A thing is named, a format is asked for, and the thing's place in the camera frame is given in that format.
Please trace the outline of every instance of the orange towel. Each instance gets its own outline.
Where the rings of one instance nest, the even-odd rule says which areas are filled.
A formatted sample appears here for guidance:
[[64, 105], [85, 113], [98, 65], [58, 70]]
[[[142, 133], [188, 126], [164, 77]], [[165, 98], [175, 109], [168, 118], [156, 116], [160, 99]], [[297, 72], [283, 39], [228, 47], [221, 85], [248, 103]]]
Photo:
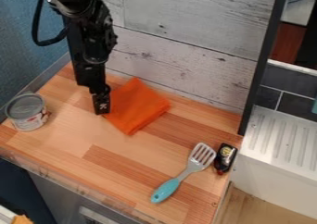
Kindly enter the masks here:
[[12, 224], [33, 224], [33, 222], [31, 222], [27, 217], [22, 215], [22, 216], [15, 216], [12, 221]]
[[111, 92], [106, 118], [122, 132], [133, 135], [170, 108], [170, 103], [139, 79], [133, 78]]

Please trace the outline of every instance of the tin can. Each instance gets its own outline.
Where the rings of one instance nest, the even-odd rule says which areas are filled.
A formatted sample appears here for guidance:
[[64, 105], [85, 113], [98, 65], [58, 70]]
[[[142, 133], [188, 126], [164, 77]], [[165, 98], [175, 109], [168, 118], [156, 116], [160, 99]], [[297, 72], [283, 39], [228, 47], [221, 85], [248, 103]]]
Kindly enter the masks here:
[[15, 97], [8, 103], [5, 112], [18, 131], [36, 130], [48, 119], [44, 99], [35, 93], [25, 93]]

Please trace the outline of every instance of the light blue spatula handle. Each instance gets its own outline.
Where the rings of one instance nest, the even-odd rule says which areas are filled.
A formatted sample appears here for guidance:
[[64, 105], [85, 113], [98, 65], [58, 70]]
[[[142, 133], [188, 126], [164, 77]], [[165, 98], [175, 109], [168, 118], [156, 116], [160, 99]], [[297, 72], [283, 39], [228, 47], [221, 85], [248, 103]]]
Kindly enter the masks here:
[[158, 204], [167, 199], [171, 196], [172, 193], [176, 191], [179, 185], [180, 182], [176, 178], [166, 181], [165, 183], [160, 185], [157, 190], [154, 191], [151, 197], [151, 202], [153, 204]]

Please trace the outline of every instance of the spatula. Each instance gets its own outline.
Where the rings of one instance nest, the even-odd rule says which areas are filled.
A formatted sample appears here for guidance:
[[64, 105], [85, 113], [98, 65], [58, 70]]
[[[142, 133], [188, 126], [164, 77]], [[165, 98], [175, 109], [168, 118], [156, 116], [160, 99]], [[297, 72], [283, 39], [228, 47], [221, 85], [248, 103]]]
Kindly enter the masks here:
[[190, 156], [188, 157], [187, 168], [176, 178], [163, 183], [154, 191], [151, 202], [158, 204], [172, 195], [181, 181], [193, 172], [201, 171], [208, 166], [216, 157], [216, 152], [204, 143], [196, 145]]

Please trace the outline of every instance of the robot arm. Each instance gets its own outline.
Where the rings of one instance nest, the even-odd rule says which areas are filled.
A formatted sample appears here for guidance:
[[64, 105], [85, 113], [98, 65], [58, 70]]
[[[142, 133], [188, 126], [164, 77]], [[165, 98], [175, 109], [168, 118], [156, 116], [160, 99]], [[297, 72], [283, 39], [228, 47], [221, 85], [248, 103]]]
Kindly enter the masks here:
[[47, 0], [63, 16], [65, 28], [56, 38], [40, 42], [37, 32], [43, 1], [39, 0], [33, 19], [34, 42], [45, 46], [67, 36], [77, 83], [89, 87], [97, 115], [108, 113], [110, 87], [106, 85], [105, 63], [117, 43], [108, 8], [101, 0]]

